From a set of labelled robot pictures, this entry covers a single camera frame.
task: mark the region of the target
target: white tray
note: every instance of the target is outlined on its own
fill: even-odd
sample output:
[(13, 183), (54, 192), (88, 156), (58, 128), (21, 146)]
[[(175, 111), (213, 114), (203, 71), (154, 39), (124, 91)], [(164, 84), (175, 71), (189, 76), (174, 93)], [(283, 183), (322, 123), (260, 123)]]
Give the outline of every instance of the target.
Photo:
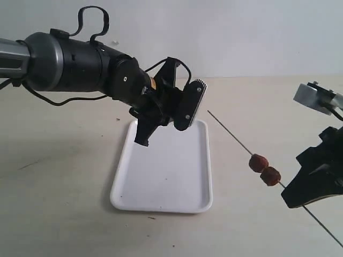
[(149, 146), (134, 143), (137, 121), (130, 124), (111, 203), (120, 210), (201, 213), (213, 201), (206, 123), (196, 120), (180, 132), (160, 126)]

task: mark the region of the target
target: black cable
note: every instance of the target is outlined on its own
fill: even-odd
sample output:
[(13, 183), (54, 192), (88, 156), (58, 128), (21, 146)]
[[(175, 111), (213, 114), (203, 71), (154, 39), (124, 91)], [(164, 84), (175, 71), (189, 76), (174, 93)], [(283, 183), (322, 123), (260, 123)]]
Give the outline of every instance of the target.
[(0, 90), (3, 89), (4, 87), (8, 86), (10, 83), (13, 83), (14, 79), (6, 79), (4, 82), (0, 84)]
[(330, 104), (328, 104), (328, 103), (320, 103), (320, 105), (321, 105), (322, 107), (325, 107), (325, 108), (326, 108), (327, 110), (329, 110), (333, 115), (335, 115), (336, 118), (338, 118), (340, 121), (343, 122), (343, 117), (342, 117), (341, 115), (339, 115), (339, 113), (336, 112), (336, 111), (334, 110), (334, 108), (333, 108)]
[(94, 97), (94, 98), (88, 98), (88, 97), (73, 97), (73, 98), (69, 98), (61, 103), (56, 103), (48, 98), (46, 98), (45, 96), (37, 93), (35, 90), (33, 90), (32, 88), (30, 88), (27, 83), (25, 81), (22, 82), (22, 85), (23, 87), (29, 91), (31, 94), (33, 94), (34, 96), (38, 97), (39, 99), (41, 100), (44, 100), (46, 101), (47, 103), (50, 103), (54, 106), (62, 106), (62, 105), (65, 105), (71, 101), (80, 101), (80, 100), (84, 100), (84, 101), (95, 101), (95, 100), (100, 100), (100, 99), (104, 99), (105, 97), (107, 97), (107, 95), (102, 95), (102, 96), (99, 96), (99, 97)]
[(156, 68), (157, 66), (159, 66), (161, 63), (166, 62), (168, 59), (173, 59), (173, 60), (179, 62), (179, 63), (187, 70), (187, 72), (188, 72), (187, 84), (189, 84), (189, 83), (191, 82), (192, 72), (191, 72), (191, 70), (188, 68), (188, 66), (185, 65), (185, 63), (184, 63), (183, 61), (181, 61), (181, 60), (179, 60), (179, 59), (176, 59), (176, 58), (171, 58), (171, 57), (169, 57), (169, 58), (163, 59), (163, 60), (159, 61), (158, 63), (156, 63), (155, 65), (151, 66), (149, 69), (146, 69), (145, 72), (149, 72), (150, 70), (152, 70), (152, 69)]

